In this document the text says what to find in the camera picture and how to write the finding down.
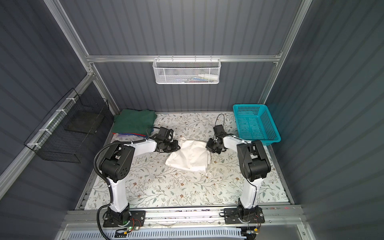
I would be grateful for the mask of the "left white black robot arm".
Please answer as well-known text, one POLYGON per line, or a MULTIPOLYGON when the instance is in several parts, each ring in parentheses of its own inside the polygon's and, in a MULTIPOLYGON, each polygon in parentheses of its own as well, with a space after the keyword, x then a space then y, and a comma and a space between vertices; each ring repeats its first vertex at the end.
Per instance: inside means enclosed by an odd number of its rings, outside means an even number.
POLYGON ((135 157, 152 152, 172 153, 181 149, 178 141, 173 139, 172 129, 156 129, 156 134, 151 136, 148 133, 143 140, 114 141, 104 146, 95 156, 94 171, 106 182, 110 194, 110 202, 103 206, 107 208, 106 223, 125 226, 136 219, 130 213, 125 187, 125 178, 135 157))

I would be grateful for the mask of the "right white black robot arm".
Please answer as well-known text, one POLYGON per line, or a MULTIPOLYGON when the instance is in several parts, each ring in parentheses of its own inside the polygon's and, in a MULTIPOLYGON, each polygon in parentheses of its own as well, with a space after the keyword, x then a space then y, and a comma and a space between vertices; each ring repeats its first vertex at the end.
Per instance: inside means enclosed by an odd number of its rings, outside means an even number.
POLYGON ((214 137, 207 142, 206 149, 213 154, 220 154, 227 149, 238 154, 239 167, 245 178, 242 195, 236 208, 225 208, 223 216, 227 225, 263 224, 262 208, 259 207, 259 195, 262 183, 271 172, 264 145, 260 140, 246 141, 227 134, 223 125, 213 127, 214 137))

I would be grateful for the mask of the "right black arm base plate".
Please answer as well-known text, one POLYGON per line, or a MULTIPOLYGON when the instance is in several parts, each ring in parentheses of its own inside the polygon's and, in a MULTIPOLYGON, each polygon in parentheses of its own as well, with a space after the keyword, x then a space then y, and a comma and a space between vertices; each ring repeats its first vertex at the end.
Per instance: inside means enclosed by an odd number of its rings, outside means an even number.
POLYGON ((238 208, 225 208, 221 217, 224 217, 227 225, 233 224, 263 224, 265 217, 262 208, 256 206, 251 209, 238 208))

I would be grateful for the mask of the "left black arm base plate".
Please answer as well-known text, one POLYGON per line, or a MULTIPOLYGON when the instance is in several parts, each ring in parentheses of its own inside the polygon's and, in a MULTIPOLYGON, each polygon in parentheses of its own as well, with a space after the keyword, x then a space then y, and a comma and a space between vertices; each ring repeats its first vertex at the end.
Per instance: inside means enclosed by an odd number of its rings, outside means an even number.
POLYGON ((146 211, 124 211, 122 213, 114 212, 110 209, 103 215, 104 228, 134 227, 140 228, 144 225, 146 211))

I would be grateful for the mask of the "white t shirt with print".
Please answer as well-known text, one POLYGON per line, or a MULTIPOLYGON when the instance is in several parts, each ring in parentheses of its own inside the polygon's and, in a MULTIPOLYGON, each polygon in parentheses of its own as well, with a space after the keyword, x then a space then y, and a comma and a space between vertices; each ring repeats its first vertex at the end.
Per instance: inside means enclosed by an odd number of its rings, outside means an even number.
POLYGON ((165 164, 187 172, 206 173, 211 163, 211 153, 206 149, 206 142, 185 138, 178 139, 178 142, 181 148, 172 152, 165 164))

